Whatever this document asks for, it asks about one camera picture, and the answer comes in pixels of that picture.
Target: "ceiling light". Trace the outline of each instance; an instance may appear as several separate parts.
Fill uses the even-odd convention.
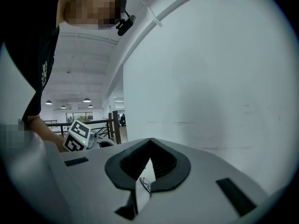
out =
[[[91,100],[89,98],[85,98],[83,102],[91,102]]]

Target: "window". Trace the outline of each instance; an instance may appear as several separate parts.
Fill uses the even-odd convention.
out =
[[[57,124],[57,119],[56,120],[44,120],[45,124]],[[49,129],[54,129],[57,128],[57,126],[51,126]]]
[[[86,120],[93,121],[93,113],[92,112],[86,112]]]
[[[93,120],[93,112],[77,112],[77,113],[66,113],[66,122],[72,123],[74,120],[81,122],[87,122]]]

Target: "white ceiling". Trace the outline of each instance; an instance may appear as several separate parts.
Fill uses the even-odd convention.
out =
[[[137,0],[127,0],[129,14],[137,14],[141,7]],[[120,39],[117,30],[86,30],[60,24],[55,62],[42,102],[50,98],[53,103],[66,105],[88,97],[94,108],[101,108],[107,67]],[[115,96],[123,94],[122,87],[116,90]]]

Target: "metal railing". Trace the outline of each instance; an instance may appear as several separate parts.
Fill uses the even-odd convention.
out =
[[[120,130],[119,130],[117,111],[113,111],[113,119],[112,119],[112,114],[109,113],[109,119],[84,122],[84,124],[87,124],[87,125],[103,124],[103,123],[106,123],[106,125],[104,127],[92,128],[92,130],[99,129],[97,131],[97,133],[100,137],[106,137],[108,135],[108,138],[111,140],[114,140],[114,135],[115,135],[114,141],[117,144],[120,144],[121,136],[120,136]],[[69,130],[69,126],[71,126],[71,125],[72,125],[72,123],[46,124],[46,126],[48,126],[48,127],[59,126],[60,131],[54,131],[54,133],[61,133],[61,135],[63,137],[64,137],[64,133],[66,133]]]

